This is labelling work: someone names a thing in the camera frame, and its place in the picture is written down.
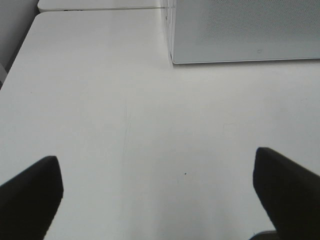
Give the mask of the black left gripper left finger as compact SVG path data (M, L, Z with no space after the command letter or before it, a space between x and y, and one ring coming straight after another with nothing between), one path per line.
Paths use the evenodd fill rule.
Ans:
M0 186L0 238L43 240L64 194L58 158L46 156Z

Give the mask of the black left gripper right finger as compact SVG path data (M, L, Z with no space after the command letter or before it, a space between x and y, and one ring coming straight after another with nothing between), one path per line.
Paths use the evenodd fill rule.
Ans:
M253 187L282 240L320 238L320 177L269 147L256 150Z

